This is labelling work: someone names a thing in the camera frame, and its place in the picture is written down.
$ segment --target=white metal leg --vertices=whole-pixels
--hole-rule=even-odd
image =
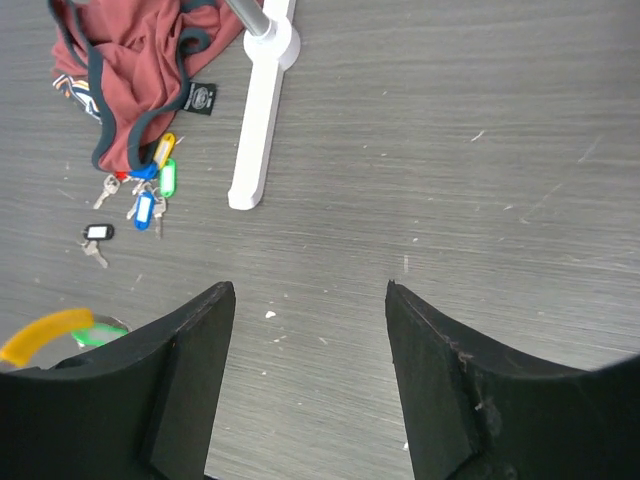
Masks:
[[[243,23],[251,28],[245,32],[244,48],[253,62],[236,166],[228,194],[229,206],[235,210],[251,210],[262,198],[282,78],[300,53],[300,37],[291,25],[295,0],[265,0],[263,12],[269,20],[268,27],[252,11],[253,7],[246,5],[247,1],[254,2],[227,0]]]

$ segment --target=wooden floor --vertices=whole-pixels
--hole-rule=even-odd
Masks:
[[[91,210],[98,126],[51,88],[54,23],[41,0],[2,2],[0,338],[79,305],[141,326],[232,280],[208,472],[408,479],[388,279],[546,359],[640,351],[640,5],[298,3],[264,202],[227,207],[250,72],[236,42],[199,75],[219,85],[213,116],[172,126],[157,241],[125,220],[128,191]],[[117,229],[107,270],[76,244],[100,221]]]

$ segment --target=green object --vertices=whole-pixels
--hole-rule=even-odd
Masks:
[[[173,158],[168,158],[167,163],[160,170],[160,195],[169,198],[176,191],[176,162]]]
[[[71,336],[81,346],[101,347],[116,338],[120,338],[129,333],[123,328],[112,327],[103,323],[96,323],[93,327],[74,330]]]

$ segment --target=gray pole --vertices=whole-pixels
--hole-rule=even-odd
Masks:
[[[254,37],[261,37],[269,31],[269,18],[255,0],[227,0],[227,5]]]

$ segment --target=red fabric garment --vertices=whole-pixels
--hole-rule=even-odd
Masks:
[[[149,164],[153,152],[145,150],[155,149],[186,101],[186,78],[243,28],[224,0],[48,2],[59,26],[54,74],[88,79],[102,120],[92,160],[110,172]]]

